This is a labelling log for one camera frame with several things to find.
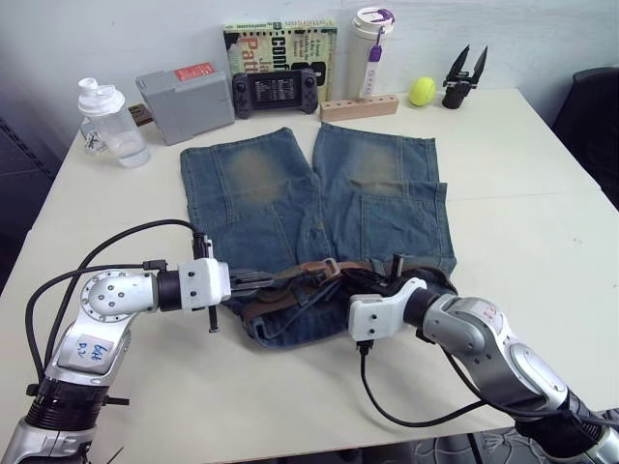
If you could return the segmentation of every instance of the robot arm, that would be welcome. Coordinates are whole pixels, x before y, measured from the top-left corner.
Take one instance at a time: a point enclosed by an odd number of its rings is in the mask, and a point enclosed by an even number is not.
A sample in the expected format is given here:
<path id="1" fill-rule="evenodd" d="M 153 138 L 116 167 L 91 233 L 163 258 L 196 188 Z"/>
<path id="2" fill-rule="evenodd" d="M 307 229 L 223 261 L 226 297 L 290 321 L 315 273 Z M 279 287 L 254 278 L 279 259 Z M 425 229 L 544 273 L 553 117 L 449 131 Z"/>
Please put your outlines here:
<path id="1" fill-rule="evenodd" d="M 178 271 L 133 275 L 108 270 L 93 275 L 80 293 L 79 313 L 67 329 L 28 415 L 22 418 L 2 464 L 42 462 L 41 458 L 84 456 L 95 422 L 109 398 L 131 339 L 137 314 L 183 309 L 192 312 L 230 298 L 227 265 L 213 258 L 180 264 Z"/>
<path id="2" fill-rule="evenodd" d="M 416 327 L 419 338 L 438 344 L 456 357 L 481 397 L 510 414 L 516 430 L 533 438 L 551 462 L 619 462 L 617 431 L 569 414 L 595 417 L 512 332 L 507 318 L 494 304 L 479 298 L 436 295 L 418 278 L 406 281 L 391 297 L 351 298 L 349 332 L 357 341 L 391 336 L 404 323 Z M 542 417 L 552 411 L 567 414 Z"/>

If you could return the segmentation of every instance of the plastic water bottle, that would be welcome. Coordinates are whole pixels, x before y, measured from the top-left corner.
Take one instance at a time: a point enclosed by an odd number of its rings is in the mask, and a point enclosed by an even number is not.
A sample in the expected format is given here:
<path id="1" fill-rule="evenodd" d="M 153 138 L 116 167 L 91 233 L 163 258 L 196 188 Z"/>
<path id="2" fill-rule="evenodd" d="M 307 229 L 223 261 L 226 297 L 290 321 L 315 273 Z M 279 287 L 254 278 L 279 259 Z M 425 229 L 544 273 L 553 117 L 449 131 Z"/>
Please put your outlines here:
<path id="1" fill-rule="evenodd" d="M 99 85 L 92 77 L 81 79 L 77 85 L 81 89 L 77 107 L 90 119 L 116 159 L 125 167 L 148 162 L 151 154 L 125 106 L 125 96 L 113 85 Z"/>

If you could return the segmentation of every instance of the jeans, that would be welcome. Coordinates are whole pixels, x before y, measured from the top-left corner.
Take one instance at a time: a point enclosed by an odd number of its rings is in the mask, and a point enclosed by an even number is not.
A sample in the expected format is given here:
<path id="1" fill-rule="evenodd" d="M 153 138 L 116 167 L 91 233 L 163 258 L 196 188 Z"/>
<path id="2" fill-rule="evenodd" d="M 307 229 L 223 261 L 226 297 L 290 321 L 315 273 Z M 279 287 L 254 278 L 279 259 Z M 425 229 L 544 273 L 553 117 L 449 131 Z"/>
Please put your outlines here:
<path id="1" fill-rule="evenodd" d="M 231 269 L 276 273 L 327 257 L 391 261 L 403 253 L 407 263 L 452 271 L 433 139 L 323 123 L 312 162 L 313 170 L 288 128 L 189 148 L 181 173 L 190 220 Z M 247 329 L 264 346 L 290 346 L 345 331 L 347 317 L 347 300 L 334 294 L 259 316 Z"/>

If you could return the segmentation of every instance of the black chair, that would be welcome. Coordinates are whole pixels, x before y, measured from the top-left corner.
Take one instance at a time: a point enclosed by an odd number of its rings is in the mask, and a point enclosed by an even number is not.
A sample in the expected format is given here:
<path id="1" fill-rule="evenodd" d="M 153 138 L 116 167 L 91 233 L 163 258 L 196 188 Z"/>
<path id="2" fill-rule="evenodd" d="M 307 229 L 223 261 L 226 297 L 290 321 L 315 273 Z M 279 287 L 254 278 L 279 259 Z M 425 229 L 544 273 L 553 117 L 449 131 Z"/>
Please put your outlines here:
<path id="1" fill-rule="evenodd" d="M 574 74 L 552 130 L 619 210 L 619 69 Z"/>

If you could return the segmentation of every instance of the white table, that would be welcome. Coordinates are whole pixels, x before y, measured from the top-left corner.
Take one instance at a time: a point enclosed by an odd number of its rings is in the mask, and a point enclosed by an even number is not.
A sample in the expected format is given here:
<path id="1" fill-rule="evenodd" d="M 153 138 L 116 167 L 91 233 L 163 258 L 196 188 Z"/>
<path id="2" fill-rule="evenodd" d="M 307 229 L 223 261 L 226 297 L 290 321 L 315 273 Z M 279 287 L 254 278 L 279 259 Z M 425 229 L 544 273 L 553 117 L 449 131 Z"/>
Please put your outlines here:
<path id="1" fill-rule="evenodd" d="M 293 129 L 310 158 L 317 116 L 256 114 L 248 121 L 165 147 L 144 128 L 153 159 L 136 170 L 83 154 L 79 135 L 0 298 L 3 357 L 0 447 L 30 398 L 34 379 L 23 309 L 43 281 L 73 269 L 108 236 L 156 218 L 186 218 L 179 153 L 190 146 Z M 436 137 L 460 294 L 497 303 L 513 329 L 592 409 L 619 406 L 619 217 L 595 182 L 515 90 L 476 91 L 458 111 L 437 104 L 393 116 L 341 123 L 354 129 Z M 98 263 L 191 258 L 190 235 L 151 230 L 107 250 Z M 40 346 L 61 298 L 45 295 L 36 315 Z M 68 321 L 76 314 L 76 298 Z M 220 310 L 208 334 L 206 312 L 142 315 L 110 394 L 129 408 L 103 409 L 91 452 L 105 462 L 226 462 L 335 450 L 507 426 L 485 407 L 428 429 L 380 417 L 359 380 L 359 355 L 347 336 L 266 350 Z M 368 379 L 388 411 L 430 419 L 475 398 L 436 347 L 412 330 L 376 343 Z"/>

